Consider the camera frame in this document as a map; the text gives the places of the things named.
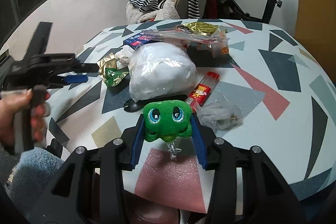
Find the embroidered eye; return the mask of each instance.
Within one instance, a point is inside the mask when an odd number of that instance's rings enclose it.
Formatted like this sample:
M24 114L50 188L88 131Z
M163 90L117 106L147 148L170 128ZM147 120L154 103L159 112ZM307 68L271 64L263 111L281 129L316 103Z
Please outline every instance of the embroidered eye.
M175 106L173 108L172 117L173 117L174 121L181 122L183 120L183 118L184 118L183 110L180 107Z
M160 111L157 108L152 108L148 113L148 118L151 123L158 123L160 120Z

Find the green plush toy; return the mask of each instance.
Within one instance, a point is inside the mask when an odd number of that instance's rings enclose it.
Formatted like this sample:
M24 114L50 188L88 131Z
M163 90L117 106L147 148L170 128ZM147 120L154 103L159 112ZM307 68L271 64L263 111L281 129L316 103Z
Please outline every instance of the green plush toy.
M177 136L191 136L192 109L186 102L179 100L153 102L143 108L145 119L145 140L148 142L161 138L169 143Z

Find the red tube container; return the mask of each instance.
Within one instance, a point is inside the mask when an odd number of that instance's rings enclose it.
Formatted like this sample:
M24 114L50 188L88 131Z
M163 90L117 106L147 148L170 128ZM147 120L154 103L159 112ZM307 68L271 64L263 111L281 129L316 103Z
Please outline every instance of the red tube container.
M210 93L219 82L219 75L215 72L209 71L196 86L196 88L189 94L186 102L195 110L195 102L202 106Z

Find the human hand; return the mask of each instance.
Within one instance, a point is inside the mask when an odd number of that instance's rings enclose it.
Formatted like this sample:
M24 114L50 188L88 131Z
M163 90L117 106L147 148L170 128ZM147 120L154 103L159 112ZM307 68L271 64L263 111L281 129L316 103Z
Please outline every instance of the human hand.
M28 106L32 99L32 90L28 90L22 94L8 94L5 98L0 100L0 142L5 146L14 146L14 130L13 119L15 113ZM45 100L50 98L50 94L46 93ZM43 116L46 113L44 105L39 105L35 108L34 115L31 116L31 127L33 138L36 142L43 140L43 129L45 123Z

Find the table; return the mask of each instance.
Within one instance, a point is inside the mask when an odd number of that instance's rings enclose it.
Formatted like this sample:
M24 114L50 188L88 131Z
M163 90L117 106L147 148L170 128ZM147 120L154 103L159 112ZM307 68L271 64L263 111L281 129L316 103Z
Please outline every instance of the table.
M84 45L78 58L97 62L116 53L123 40L143 29L168 28L189 20L165 20L108 28ZM220 82L207 102L224 95L241 108L243 125L217 136L249 149L260 146L290 184L299 200L336 179L336 88L308 51L273 25L208 20L227 27L230 54L214 60L210 52L188 49L198 80L211 70ZM48 100L49 131L70 151L101 147L135 126L142 111L127 113L129 78L107 88L97 74L89 81L53 90ZM143 144L139 164L123 173L125 189L151 201L206 212L213 171L198 164L193 144L182 139L177 161L169 160L162 140Z

